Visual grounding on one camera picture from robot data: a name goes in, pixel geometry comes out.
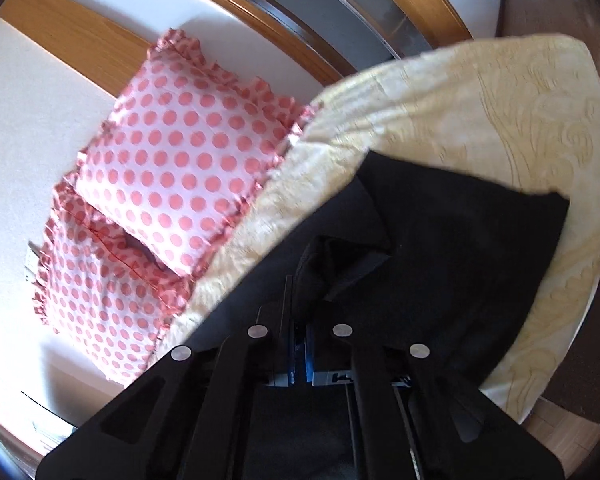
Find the wooden floor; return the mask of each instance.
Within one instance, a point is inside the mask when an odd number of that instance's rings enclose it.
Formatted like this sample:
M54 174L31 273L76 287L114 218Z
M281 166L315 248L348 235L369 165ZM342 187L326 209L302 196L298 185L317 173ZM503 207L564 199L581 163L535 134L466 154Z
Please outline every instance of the wooden floor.
M567 477L600 439L600 425L539 399L522 425L562 462Z

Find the silver rivet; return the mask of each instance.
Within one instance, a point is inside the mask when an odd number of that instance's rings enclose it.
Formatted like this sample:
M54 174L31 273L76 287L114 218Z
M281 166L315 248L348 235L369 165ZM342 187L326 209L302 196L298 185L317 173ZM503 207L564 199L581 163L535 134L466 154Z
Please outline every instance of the silver rivet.
M418 359L424 359L429 357L431 350L429 350L429 347L427 345L423 345L422 343L416 343L409 347L409 353Z
M191 357L191 348L188 346L176 346L171 350L171 359L174 361L186 361Z
M269 330L267 330L267 327L264 325L253 325L247 330L247 334L254 339L260 339L261 337L266 336L267 332L269 332Z
M345 323L339 323L333 327L333 333L338 337L349 337L353 334L353 329Z

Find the yellow damask cushion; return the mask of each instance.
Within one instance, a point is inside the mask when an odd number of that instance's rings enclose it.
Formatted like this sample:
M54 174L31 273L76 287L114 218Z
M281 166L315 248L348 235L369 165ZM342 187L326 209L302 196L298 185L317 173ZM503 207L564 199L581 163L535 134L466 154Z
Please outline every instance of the yellow damask cushion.
M320 111L216 254L156 357L184 341L375 150L571 200L528 319L482 386L522 421L564 358L600 275L600 82L586 46L566 36L461 43L366 70L313 104Z

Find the pillow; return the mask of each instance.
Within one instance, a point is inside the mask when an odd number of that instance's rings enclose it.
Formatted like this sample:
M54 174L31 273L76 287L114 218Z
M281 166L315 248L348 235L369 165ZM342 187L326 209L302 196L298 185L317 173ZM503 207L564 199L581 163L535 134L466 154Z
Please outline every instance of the pillow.
M301 112L248 87L170 30L86 150L76 191L180 276L204 272L245 213Z
M127 247L123 229L67 180L54 187L35 309L107 378L127 385L140 375L189 296L187 280Z

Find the black cloth cover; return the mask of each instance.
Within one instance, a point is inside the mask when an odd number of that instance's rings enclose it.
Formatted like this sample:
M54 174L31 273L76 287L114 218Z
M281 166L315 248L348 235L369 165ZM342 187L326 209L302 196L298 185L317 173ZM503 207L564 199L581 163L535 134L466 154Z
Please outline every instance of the black cloth cover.
M523 194L370 152L353 181L245 276L188 342L212 348L253 324L296 274L296 317L326 297L379 342L427 344L479 384L526 319L568 205L555 192ZM303 254L312 256L310 272Z

